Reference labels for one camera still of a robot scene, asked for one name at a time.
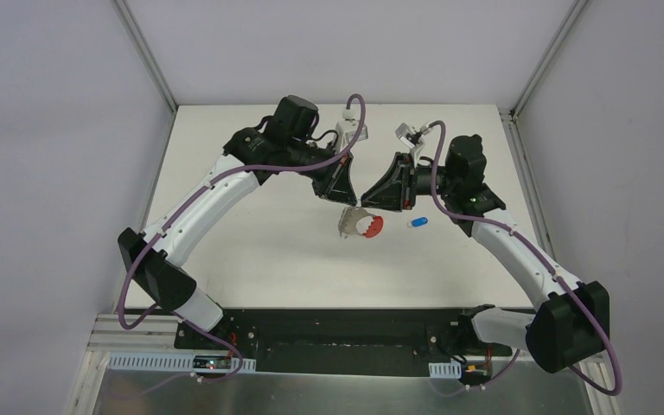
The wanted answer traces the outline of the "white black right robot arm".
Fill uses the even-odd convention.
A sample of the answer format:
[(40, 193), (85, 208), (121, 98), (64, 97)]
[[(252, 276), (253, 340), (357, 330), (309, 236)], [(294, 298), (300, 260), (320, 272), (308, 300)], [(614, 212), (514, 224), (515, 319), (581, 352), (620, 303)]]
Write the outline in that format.
[(605, 352), (615, 381), (622, 369), (610, 341), (610, 295), (598, 281), (586, 283), (567, 271), (520, 232), (505, 203), (487, 186), (482, 138), (455, 137), (449, 148), (437, 145), (428, 165), (419, 164), (425, 145), (418, 133), (402, 133), (408, 151), (392, 166), (401, 184), (394, 210), (414, 207), (429, 195), (437, 208), (467, 236), (486, 248), (514, 278), (531, 301), (534, 314), (522, 315), (483, 305), (456, 331), (457, 346), (478, 354), (490, 343), (527, 351), (548, 373)]

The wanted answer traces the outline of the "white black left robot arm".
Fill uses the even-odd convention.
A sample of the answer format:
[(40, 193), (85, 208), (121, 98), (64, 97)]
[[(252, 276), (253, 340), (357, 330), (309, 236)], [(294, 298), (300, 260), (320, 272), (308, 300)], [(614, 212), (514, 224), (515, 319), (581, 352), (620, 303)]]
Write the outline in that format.
[(366, 115), (364, 98), (359, 93), (351, 95), (335, 129), (336, 144), (320, 148), (312, 136), (319, 122), (318, 107), (288, 95), (258, 125), (236, 131), (212, 168), (181, 202), (144, 230), (126, 228), (119, 235), (127, 264), (118, 300), (120, 326), (134, 329), (152, 311), (147, 309), (133, 322), (127, 321), (125, 299), (130, 283), (135, 282), (157, 308), (194, 325), (196, 338), (206, 348), (222, 348), (229, 337), (229, 327), (221, 321), (223, 309), (182, 266), (234, 205), (275, 174), (306, 176), (318, 197), (354, 205), (348, 176), (351, 150), (367, 135)]

